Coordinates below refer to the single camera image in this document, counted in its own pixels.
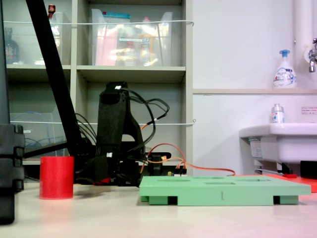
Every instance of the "white sink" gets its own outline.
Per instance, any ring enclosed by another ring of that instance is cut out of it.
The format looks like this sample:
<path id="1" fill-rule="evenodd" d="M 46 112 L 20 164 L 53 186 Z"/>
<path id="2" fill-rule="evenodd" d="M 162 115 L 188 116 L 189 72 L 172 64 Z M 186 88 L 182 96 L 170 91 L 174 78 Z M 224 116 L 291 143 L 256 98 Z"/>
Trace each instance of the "white sink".
<path id="1" fill-rule="evenodd" d="M 271 123 L 239 131 L 261 142 L 262 159 L 277 163 L 317 161 L 317 123 Z"/>

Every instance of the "label sticker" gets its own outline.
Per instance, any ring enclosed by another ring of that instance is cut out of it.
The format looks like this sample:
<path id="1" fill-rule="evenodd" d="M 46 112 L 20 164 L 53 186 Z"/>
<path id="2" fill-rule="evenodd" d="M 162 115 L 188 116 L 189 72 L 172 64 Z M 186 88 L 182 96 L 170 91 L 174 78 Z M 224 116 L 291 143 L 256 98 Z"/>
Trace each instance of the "label sticker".
<path id="1" fill-rule="evenodd" d="M 317 115 L 317 107 L 302 107 L 302 115 Z"/>

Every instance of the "clear plastic storage bin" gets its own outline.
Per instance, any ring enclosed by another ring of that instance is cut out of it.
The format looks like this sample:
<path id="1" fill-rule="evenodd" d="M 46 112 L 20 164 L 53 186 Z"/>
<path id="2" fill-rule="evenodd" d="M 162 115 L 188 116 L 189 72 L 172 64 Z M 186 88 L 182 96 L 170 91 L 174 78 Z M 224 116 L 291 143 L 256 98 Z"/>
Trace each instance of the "clear plastic storage bin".
<path id="1" fill-rule="evenodd" d="M 65 141 L 65 134 L 60 117 L 56 113 L 10 113 L 11 124 L 23 126 L 26 150 L 39 149 L 43 146 Z M 47 153 L 49 156 L 63 156 L 65 149 Z"/>
<path id="2" fill-rule="evenodd" d="M 171 22 L 172 12 L 166 12 L 162 22 L 127 24 L 130 19 L 109 22 L 98 9 L 92 9 L 92 64 L 109 66 L 179 66 L 180 42 L 172 49 L 172 25 L 179 30 L 175 40 L 180 41 L 180 27 Z"/>
<path id="3" fill-rule="evenodd" d="M 69 23 L 63 12 L 53 15 L 51 27 L 61 63 L 70 65 L 71 25 L 59 23 Z M 45 64 L 32 24 L 4 23 L 4 41 L 7 64 Z"/>

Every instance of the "plastic container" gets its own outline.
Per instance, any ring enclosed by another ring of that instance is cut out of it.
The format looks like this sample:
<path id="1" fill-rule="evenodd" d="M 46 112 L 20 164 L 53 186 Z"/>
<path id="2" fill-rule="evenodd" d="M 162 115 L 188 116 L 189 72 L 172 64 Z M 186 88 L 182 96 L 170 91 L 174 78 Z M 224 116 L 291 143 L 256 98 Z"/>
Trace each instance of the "plastic container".
<path id="1" fill-rule="evenodd" d="M 284 108 L 280 106 L 280 104 L 274 104 L 274 107 L 271 109 L 272 116 L 271 122 L 272 123 L 285 123 L 285 115 L 284 115 Z"/>
<path id="2" fill-rule="evenodd" d="M 161 20 L 172 20 L 172 14 L 166 12 Z M 106 25 L 105 15 L 98 9 L 92 9 L 92 21 L 100 23 L 93 25 L 93 65 L 172 66 L 172 23 L 122 24 L 124 19 L 119 17 L 111 21 L 118 24 Z"/>
<path id="3" fill-rule="evenodd" d="M 273 88 L 297 88 L 297 77 L 287 58 L 290 51 L 282 50 L 279 53 L 282 55 L 282 62 L 276 70 Z"/>
<path id="4" fill-rule="evenodd" d="M 60 122 L 57 110 L 52 113 L 10 113 L 10 120 L 12 121 L 12 124 L 19 124 L 23 126 L 25 148 L 28 150 L 39 149 L 49 144 L 59 143 L 66 140 L 62 124 L 50 123 Z M 63 156 L 65 155 L 65 149 L 46 153 L 45 155 Z"/>
<path id="5" fill-rule="evenodd" d="M 118 29 L 121 25 L 106 25 L 105 23 L 127 23 L 130 18 L 127 14 L 103 14 L 99 9 L 92 9 L 93 25 L 93 65 L 115 65 L 117 58 Z"/>
<path id="6" fill-rule="evenodd" d="M 56 12 L 52 17 L 52 32 L 55 38 L 58 54 L 63 65 L 70 65 L 71 55 L 71 25 L 63 12 Z M 32 24 L 5 23 L 5 27 L 12 28 L 11 39 L 18 45 L 18 60 L 13 64 L 40 64 L 44 65 L 41 49 Z"/>
<path id="7" fill-rule="evenodd" d="M 40 199 L 73 197 L 74 157 L 44 156 L 40 166 Z"/>

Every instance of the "white pipe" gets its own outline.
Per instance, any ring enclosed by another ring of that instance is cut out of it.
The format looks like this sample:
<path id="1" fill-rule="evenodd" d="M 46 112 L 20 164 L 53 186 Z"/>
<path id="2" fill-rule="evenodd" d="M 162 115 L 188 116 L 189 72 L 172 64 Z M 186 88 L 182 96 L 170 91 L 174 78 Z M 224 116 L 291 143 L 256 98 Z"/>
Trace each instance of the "white pipe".
<path id="1" fill-rule="evenodd" d="M 313 0 L 294 0 L 294 34 L 295 53 L 294 68 L 300 88 L 307 88 L 312 78 L 309 73 L 309 64 L 304 59 L 306 46 L 313 42 Z"/>

